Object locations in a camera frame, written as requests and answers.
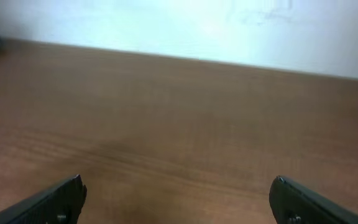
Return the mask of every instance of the wood grain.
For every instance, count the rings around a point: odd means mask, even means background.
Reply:
[[[76,173],[79,223],[275,223],[279,174],[358,213],[358,81],[8,42],[0,210]]]

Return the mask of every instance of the screw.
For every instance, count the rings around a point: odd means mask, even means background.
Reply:
[[[66,219],[67,219],[66,215],[57,215],[57,220],[60,223],[64,223]]]
[[[287,220],[287,223],[288,223],[288,224],[301,224],[301,217],[295,216],[295,217],[293,217],[293,218],[289,218],[289,219]]]
[[[277,176],[277,179],[278,179],[280,182],[282,182],[282,183],[284,183],[284,182],[285,182],[285,180],[284,180],[284,178],[283,178],[283,177]]]

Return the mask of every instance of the white wall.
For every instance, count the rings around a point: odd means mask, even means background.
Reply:
[[[358,0],[0,0],[0,35],[358,78]]]

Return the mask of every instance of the wooden tabletop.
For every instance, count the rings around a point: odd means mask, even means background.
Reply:
[[[358,81],[9,41],[0,210],[77,173],[78,223],[272,224],[276,175],[358,213]]]

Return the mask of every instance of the brown table surface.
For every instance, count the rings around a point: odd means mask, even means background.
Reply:
[[[77,173],[78,223],[275,223],[279,174],[358,213],[358,81],[8,41],[0,210]]]

